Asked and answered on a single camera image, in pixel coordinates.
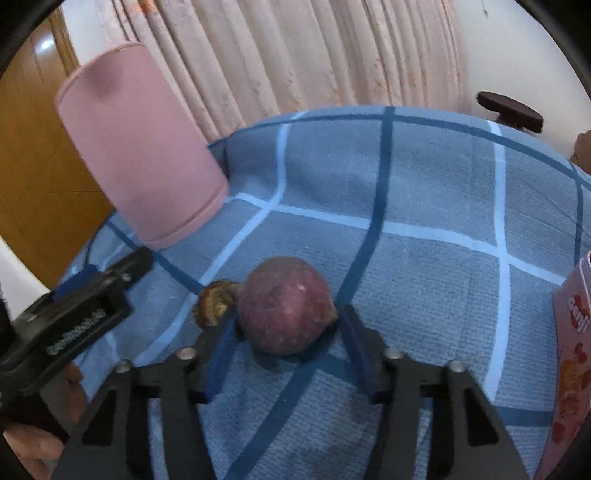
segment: blue checkered cloth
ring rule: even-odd
[[[165,360],[199,329],[202,285],[246,279],[276,255],[314,265],[342,303],[414,359],[466,362],[530,475],[554,409],[552,292],[591,249],[591,179],[539,140],[448,112],[377,106],[272,118],[212,145],[230,198],[207,225],[156,254],[130,292],[134,314],[80,359],[92,396],[121,359]],[[118,215],[92,244],[105,269],[139,244]],[[69,274],[82,268],[85,252]],[[152,460],[165,479],[159,405]],[[340,338],[311,362],[242,343],[222,393],[199,411],[220,479],[360,480],[379,406],[357,392]],[[421,411],[417,479],[430,409]]]

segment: pink curtain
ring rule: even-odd
[[[465,112],[452,0],[95,0],[113,44],[144,43],[212,141],[340,105]]]

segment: wooden door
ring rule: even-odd
[[[54,110],[65,79],[49,20],[0,79],[0,236],[49,288],[112,210]]]

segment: blue strip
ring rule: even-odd
[[[326,115],[326,116],[317,116],[317,117],[304,117],[298,119],[291,119],[285,120],[281,122],[263,124],[263,125],[253,125],[252,127],[245,128],[243,130],[239,130],[234,132],[232,135],[238,135],[241,132],[249,132],[252,130],[256,130],[258,128],[263,127],[276,127],[277,125],[284,125],[284,124],[294,124],[294,123],[302,123],[302,122],[319,122],[319,121],[334,121],[334,120],[369,120],[369,121],[376,121],[381,118],[380,115],[375,114],[351,114],[351,115]],[[516,142],[515,140],[511,140],[509,138],[498,137],[497,135],[488,132],[486,130],[482,130],[478,127],[471,127],[469,125],[458,124],[455,122],[451,122],[448,120],[439,120],[436,118],[424,118],[419,116],[410,116],[410,115],[397,115],[394,119],[395,122],[410,124],[410,125],[425,125],[428,127],[435,127],[435,128],[444,128],[448,130],[453,130],[456,132],[465,133],[468,135],[472,135],[474,137],[480,137],[485,140],[489,140],[494,143],[498,143],[499,145],[503,145],[504,147],[511,148],[512,150],[518,151],[525,155],[529,155],[536,160],[548,165],[549,167],[563,173],[567,177],[577,180],[578,175],[572,170],[570,170],[566,165],[563,165],[559,161],[553,159],[549,155],[546,155],[535,148],[526,147],[525,145]],[[579,179],[581,185],[585,187],[588,191],[591,192],[591,184],[584,181],[583,179]]]
[[[337,293],[335,303],[347,305],[352,302],[359,283],[363,278],[369,260],[378,246],[379,236],[382,233],[384,219],[386,217],[386,206],[388,203],[388,188],[390,185],[390,169],[392,165],[392,126],[394,124],[395,110],[392,107],[386,108],[382,120],[382,133],[380,140],[380,161],[378,170],[378,182],[375,188],[374,211],[371,224],[363,240],[353,264],[349,268],[343,284]]]
[[[515,150],[519,153],[523,153],[524,155],[528,155],[540,162],[548,165],[549,167],[563,173],[567,177],[576,180],[578,175],[574,173],[571,169],[569,169],[566,165],[563,165],[559,161],[553,159],[549,155],[542,153],[541,151],[536,150],[535,148],[527,147],[526,145],[522,145],[515,140],[511,140],[510,138],[500,137],[495,135],[492,132],[488,132],[486,130],[482,130],[478,127],[471,127],[469,125],[457,124],[455,122],[445,121],[445,120],[437,120],[433,118],[423,118],[417,116],[406,116],[400,115],[394,119],[395,122],[402,122],[405,124],[411,125],[425,125],[427,127],[436,127],[436,128],[444,128],[446,130],[453,130],[455,132],[460,132],[468,135],[472,135],[473,137],[480,137],[485,140],[489,140],[491,142],[497,143],[499,145],[503,145],[504,147],[508,147],[512,150]],[[581,184],[585,186],[591,192],[591,185],[586,181],[580,179]]]
[[[318,370],[332,375],[354,387],[357,386],[353,366],[347,360],[327,354],[319,362]],[[500,407],[495,410],[506,427],[550,427],[554,418],[553,411],[524,410],[522,408]]]
[[[105,224],[113,218],[113,216],[117,213],[117,210],[113,210],[110,214],[108,214],[107,218],[103,220],[100,226],[96,229],[96,233],[92,236],[88,245],[86,247],[86,252],[84,254],[84,263],[83,266],[86,267],[90,263],[90,256],[92,255],[92,246],[95,244],[96,237],[99,235],[100,231],[103,229]]]
[[[532,411],[520,408],[495,407],[506,427],[550,427],[553,411]]]
[[[117,228],[113,223],[106,222],[106,226],[108,226],[113,233],[119,237],[119,239],[125,243],[128,247],[135,250],[139,247],[139,245],[132,242],[127,235],[125,235],[119,228]],[[199,293],[203,290],[203,285],[201,285],[197,280],[193,277],[187,275],[182,270],[179,270],[175,267],[171,262],[169,262],[164,256],[158,252],[152,252],[154,255],[154,260],[158,262],[163,269],[165,269],[168,274],[179,282],[183,287],[185,287],[188,291],[194,293],[195,295],[199,295]]]
[[[574,164],[570,164],[577,183],[577,227],[574,233],[574,254],[573,264],[576,267],[581,259],[581,238],[583,236],[583,189],[581,188],[581,177]]]
[[[259,130],[260,128],[265,127],[277,127],[279,125],[289,125],[289,124],[296,124],[300,122],[334,122],[336,120],[344,120],[344,121],[351,121],[351,120],[371,120],[374,122],[379,122],[383,118],[383,114],[378,113],[349,113],[347,115],[322,115],[322,116],[307,116],[305,118],[290,118],[288,120],[283,120],[279,122],[269,122],[266,124],[261,125],[253,125],[248,128],[243,128],[242,130],[238,130],[234,132],[230,137],[234,135],[239,135],[243,132],[252,132],[253,130]]]
[[[369,260],[377,246],[379,236],[384,224],[386,204],[388,201],[388,188],[390,181],[390,169],[392,162],[392,126],[394,124],[395,110],[387,107],[382,117],[382,137],[380,147],[380,161],[378,181],[374,198],[374,211],[369,230],[359,248],[357,256],[353,260],[349,271],[337,293],[336,302],[348,303],[353,299],[361,278],[369,264]],[[285,426],[287,420],[295,410],[306,388],[312,382],[323,357],[330,346],[334,331],[327,332],[324,338],[315,346],[313,359],[303,361],[295,369],[283,392],[273,405],[259,429],[251,438],[242,453],[228,469],[226,480],[242,480],[256,467],[258,461],[265,454],[275,437]]]

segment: pink cup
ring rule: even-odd
[[[55,105],[93,177],[146,246],[170,247],[223,205],[226,177],[142,44],[84,65]]]

